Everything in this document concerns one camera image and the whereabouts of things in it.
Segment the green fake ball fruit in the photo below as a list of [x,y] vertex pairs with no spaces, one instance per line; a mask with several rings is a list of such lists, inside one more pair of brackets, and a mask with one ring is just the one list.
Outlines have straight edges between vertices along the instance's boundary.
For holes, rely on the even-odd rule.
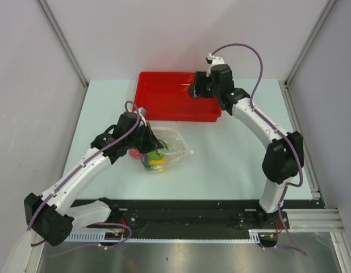
[[152,160],[161,160],[167,151],[151,151],[146,153],[146,156]]

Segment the clear zip top bag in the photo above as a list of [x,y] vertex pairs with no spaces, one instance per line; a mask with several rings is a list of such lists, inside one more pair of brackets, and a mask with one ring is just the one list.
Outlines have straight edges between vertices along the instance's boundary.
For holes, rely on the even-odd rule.
[[[153,133],[156,138],[163,140],[168,145],[168,151],[164,156],[164,158],[168,160],[165,169],[169,168],[172,164],[178,163],[186,157],[193,155],[194,152],[190,149],[185,139],[178,131],[168,127],[155,127]],[[149,159],[150,158],[148,158],[146,154],[141,157],[141,162],[147,171],[150,171],[147,169]]]

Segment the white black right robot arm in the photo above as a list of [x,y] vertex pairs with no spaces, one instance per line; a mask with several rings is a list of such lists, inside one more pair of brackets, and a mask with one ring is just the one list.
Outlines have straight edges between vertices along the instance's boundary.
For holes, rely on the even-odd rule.
[[290,133],[273,123],[244,89],[235,87],[227,64],[213,65],[207,72],[197,71],[188,93],[192,98],[216,99],[222,110],[242,122],[264,146],[262,170],[266,184],[256,210],[256,222],[262,228],[271,227],[281,215],[293,177],[303,176],[301,133]]

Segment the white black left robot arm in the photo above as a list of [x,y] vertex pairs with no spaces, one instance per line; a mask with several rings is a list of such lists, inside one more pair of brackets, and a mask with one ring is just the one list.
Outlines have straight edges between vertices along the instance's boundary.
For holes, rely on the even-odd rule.
[[73,207],[80,193],[128,150],[142,154],[162,147],[149,123],[145,110],[125,111],[117,124],[96,136],[80,162],[42,194],[30,193],[24,199],[29,231],[34,231],[51,246],[61,244],[73,228],[103,223],[111,228],[119,223],[119,205],[106,197]]

